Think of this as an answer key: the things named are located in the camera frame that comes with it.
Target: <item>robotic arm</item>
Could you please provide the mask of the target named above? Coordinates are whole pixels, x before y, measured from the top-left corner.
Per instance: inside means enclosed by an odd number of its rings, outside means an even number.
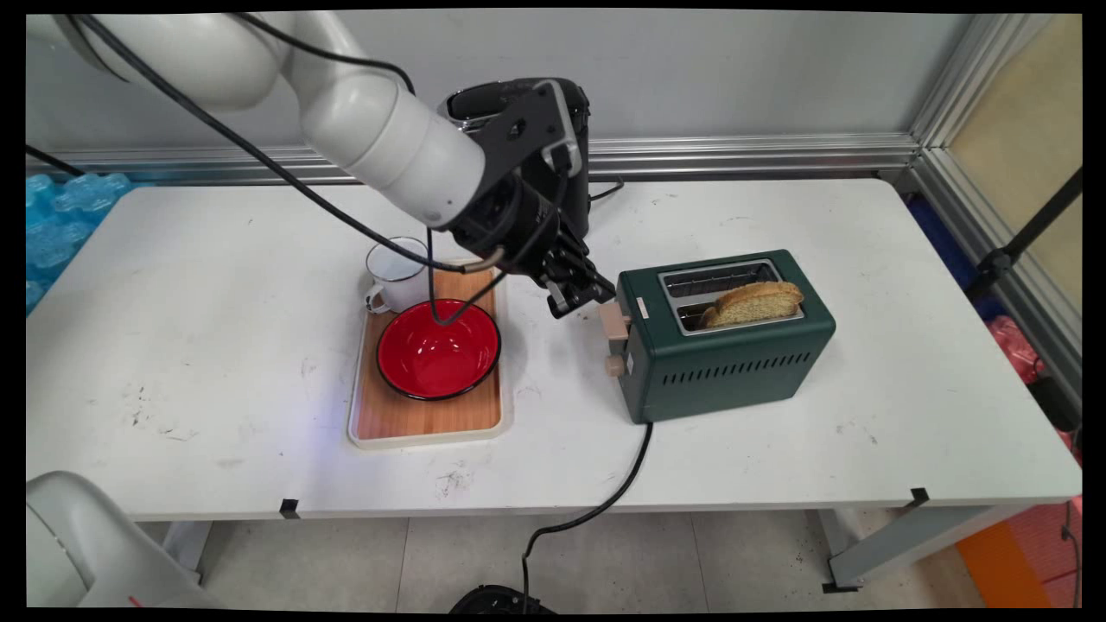
[[[330,11],[252,13],[330,52],[364,58]],[[121,80],[155,89],[84,24],[67,15],[28,15],[28,33],[67,43]],[[542,81],[470,137],[371,68],[290,46],[223,13],[100,15],[104,27],[177,90],[209,111],[257,105],[283,76],[295,92],[304,138],[316,153],[380,191],[465,249],[547,289],[561,318],[614,287],[587,259],[562,219],[559,197],[528,185],[518,168],[541,153],[566,180],[581,156],[561,86]]]

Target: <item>mug handle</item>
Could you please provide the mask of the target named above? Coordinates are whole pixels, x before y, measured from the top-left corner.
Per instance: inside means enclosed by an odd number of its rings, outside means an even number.
[[[380,283],[375,283],[373,287],[368,288],[368,293],[365,294],[365,305],[368,307],[369,313],[385,313],[392,311],[392,308],[384,302],[384,297],[380,297],[380,304],[378,307],[373,305],[373,299],[384,291],[384,286]]]

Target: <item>floor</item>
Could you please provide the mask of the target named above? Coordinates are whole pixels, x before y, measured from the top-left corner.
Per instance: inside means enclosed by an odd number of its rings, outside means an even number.
[[[893,517],[864,512],[865,531]],[[521,589],[530,533],[565,518],[217,522],[199,570],[236,609],[445,613],[480,584]],[[557,613],[983,607],[956,548],[839,594],[827,556],[813,511],[611,514],[543,536],[530,589]]]

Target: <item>white table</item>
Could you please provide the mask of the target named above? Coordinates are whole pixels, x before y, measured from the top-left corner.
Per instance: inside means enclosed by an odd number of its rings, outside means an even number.
[[[317,189],[386,235],[422,235],[368,188]],[[591,221],[612,281],[789,249],[837,321],[793,398],[657,424],[615,509],[833,510],[835,578],[856,585],[1081,493],[1081,470],[887,184],[627,184]],[[440,257],[466,256],[436,240]],[[286,187],[127,195],[27,321],[27,478],[82,474],[136,520],[280,518],[284,499],[303,518],[603,501],[644,428],[603,373],[595,305],[553,320],[529,279],[500,286],[510,429],[383,452],[349,442],[369,246]],[[844,509],[906,506],[916,488],[924,507],[858,545],[834,527]]]

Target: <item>table leg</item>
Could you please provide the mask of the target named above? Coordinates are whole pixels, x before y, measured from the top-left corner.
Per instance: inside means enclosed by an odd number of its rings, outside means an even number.
[[[837,588],[859,588],[877,574],[909,566],[1005,520],[1024,506],[922,506],[864,539],[846,526],[843,510],[821,510]]]
[[[204,546],[207,545],[210,532],[210,520],[176,520],[169,525],[169,531],[161,541],[165,552],[185,567],[197,583],[200,581],[200,573],[196,568],[199,567],[200,556],[204,554]]]

